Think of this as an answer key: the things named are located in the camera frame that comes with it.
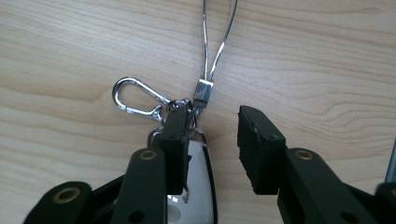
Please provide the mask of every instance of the wooden table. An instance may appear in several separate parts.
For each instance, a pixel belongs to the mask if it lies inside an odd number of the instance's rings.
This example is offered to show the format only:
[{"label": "wooden table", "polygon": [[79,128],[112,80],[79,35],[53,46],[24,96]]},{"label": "wooden table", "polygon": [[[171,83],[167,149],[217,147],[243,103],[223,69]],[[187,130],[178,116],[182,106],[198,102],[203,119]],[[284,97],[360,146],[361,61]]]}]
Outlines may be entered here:
[{"label": "wooden table", "polygon": [[[208,3],[214,59],[230,2]],[[0,1],[0,222],[22,223],[69,180],[94,189],[125,172],[159,123],[118,110],[111,90],[137,77],[171,99],[203,73],[202,1]],[[374,192],[396,134],[396,2],[241,0],[199,126],[217,185],[219,223],[282,223],[238,160],[240,105],[262,110],[289,147],[321,155]],[[158,104],[139,91],[128,104]]]}]

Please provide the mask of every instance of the wood grain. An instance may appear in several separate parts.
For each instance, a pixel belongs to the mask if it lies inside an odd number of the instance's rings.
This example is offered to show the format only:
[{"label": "wood grain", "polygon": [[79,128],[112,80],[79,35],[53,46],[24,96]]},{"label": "wood grain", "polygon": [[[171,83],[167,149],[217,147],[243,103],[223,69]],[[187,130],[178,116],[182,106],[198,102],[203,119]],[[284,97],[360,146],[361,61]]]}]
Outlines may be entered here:
[{"label": "wood grain", "polygon": [[[208,3],[213,60],[230,3]],[[169,98],[202,74],[202,2],[0,0],[0,222],[22,223],[68,180],[98,188],[121,175],[158,124],[118,110],[121,77]],[[373,192],[396,134],[396,3],[241,0],[200,117],[212,154],[219,223],[282,223],[238,160],[237,111],[262,110],[289,147],[315,150]],[[154,100],[128,90],[129,104]]]}]

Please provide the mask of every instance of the carabiner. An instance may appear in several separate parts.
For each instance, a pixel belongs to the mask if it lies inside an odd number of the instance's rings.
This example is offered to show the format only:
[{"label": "carabiner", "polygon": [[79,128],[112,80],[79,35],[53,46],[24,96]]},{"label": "carabiner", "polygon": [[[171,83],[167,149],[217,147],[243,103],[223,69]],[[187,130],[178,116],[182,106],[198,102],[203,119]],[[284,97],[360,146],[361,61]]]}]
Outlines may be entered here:
[{"label": "carabiner", "polygon": [[150,88],[143,82],[139,81],[137,78],[123,77],[122,79],[117,81],[117,83],[113,87],[113,100],[114,103],[116,103],[117,107],[129,114],[137,114],[145,118],[155,119],[161,123],[164,123],[163,117],[161,116],[161,108],[162,108],[161,105],[155,106],[154,109],[152,109],[151,111],[143,111],[143,110],[131,108],[128,105],[124,104],[119,99],[120,89],[126,84],[133,84],[137,86],[138,88],[142,89],[143,91],[154,97],[156,100],[162,102],[164,105],[169,105],[169,103],[171,102],[170,100],[166,99],[164,96],[160,95],[158,92],[154,91],[152,88]]}]

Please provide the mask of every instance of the lobster clasp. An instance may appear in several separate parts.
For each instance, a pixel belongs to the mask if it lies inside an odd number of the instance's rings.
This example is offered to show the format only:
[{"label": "lobster clasp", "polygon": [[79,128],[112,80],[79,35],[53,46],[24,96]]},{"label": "lobster clasp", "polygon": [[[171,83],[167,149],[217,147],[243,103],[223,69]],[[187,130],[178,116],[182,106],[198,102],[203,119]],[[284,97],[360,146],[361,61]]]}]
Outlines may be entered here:
[{"label": "lobster clasp", "polygon": [[159,122],[163,123],[163,117],[161,116],[161,105],[157,105],[152,109],[151,111],[143,111],[139,109],[134,109],[132,107],[129,107],[128,105],[124,104],[120,100],[120,89],[126,85],[126,84],[132,84],[137,86],[138,88],[142,89],[152,97],[154,97],[156,100],[162,102],[164,105],[169,105],[171,102],[170,100],[166,99],[164,96],[160,95],[158,92],[144,84],[143,82],[139,81],[137,78],[134,77],[123,77],[113,87],[113,100],[114,103],[116,103],[117,107],[121,110],[124,110],[125,112],[129,114],[137,114],[140,116],[143,116],[148,119],[155,119],[158,120]]}]

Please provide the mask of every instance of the white plastic object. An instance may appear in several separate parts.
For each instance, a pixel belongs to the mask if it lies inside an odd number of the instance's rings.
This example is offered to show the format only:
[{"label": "white plastic object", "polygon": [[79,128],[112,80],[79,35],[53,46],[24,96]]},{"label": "white plastic object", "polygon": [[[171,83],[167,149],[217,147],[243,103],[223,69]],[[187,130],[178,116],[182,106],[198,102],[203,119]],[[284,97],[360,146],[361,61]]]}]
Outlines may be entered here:
[{"label": "white plastic object", "polygon": [[188,201],[185,203],[183,197],[187,192],[183,190],[182,195],[168,195],[168,223],[170,224],[213,224],[212,190],[209,174],[206,166],[203,144],[190,141],[189,174],[187,185],[189,187]]}]

